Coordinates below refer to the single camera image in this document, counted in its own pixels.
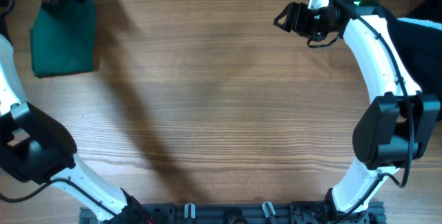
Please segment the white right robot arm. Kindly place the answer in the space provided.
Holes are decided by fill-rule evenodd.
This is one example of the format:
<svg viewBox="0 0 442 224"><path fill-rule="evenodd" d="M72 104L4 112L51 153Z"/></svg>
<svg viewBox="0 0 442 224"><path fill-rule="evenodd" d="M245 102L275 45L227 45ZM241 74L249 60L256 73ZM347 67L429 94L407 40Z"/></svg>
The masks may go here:
<svg viewBox="0 0 442 224"><path fill-rule="evenodd" d="M369 95L369 107L352 134L355 154L323 206L327 221L351 221L397 171L410 171L425 153L441 119L441 24L396 18L375 1L311 8L289 3L275 26L296 32L310 48L334 33L352 51Z"/></svg>

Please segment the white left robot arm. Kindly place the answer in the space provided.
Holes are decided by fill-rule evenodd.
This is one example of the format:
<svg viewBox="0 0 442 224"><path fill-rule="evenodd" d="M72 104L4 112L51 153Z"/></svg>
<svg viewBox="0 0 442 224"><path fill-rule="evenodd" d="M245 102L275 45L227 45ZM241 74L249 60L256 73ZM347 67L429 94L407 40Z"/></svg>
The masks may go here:
<svg viewBox="0 0 442 224"><path fill-rule="evenodd" d="M56 187L85 205L98 223L152 223L134 196L106 182L77 154L77 145L58 121L29 103L14 63L14 49L1 22L1 168L22 183L39 185L20 203Z"/></svg>

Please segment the black garment pile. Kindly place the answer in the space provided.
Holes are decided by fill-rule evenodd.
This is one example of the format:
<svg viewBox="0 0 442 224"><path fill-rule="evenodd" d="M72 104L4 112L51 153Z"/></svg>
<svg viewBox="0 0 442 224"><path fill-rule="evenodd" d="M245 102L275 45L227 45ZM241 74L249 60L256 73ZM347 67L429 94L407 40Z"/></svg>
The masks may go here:
<svg viewBox="0 0 442 224"><path fill-rule="evenodd" d="M425 0L404 18L383 8L401 61L427 95L441 99L441 0Z"/></svg>

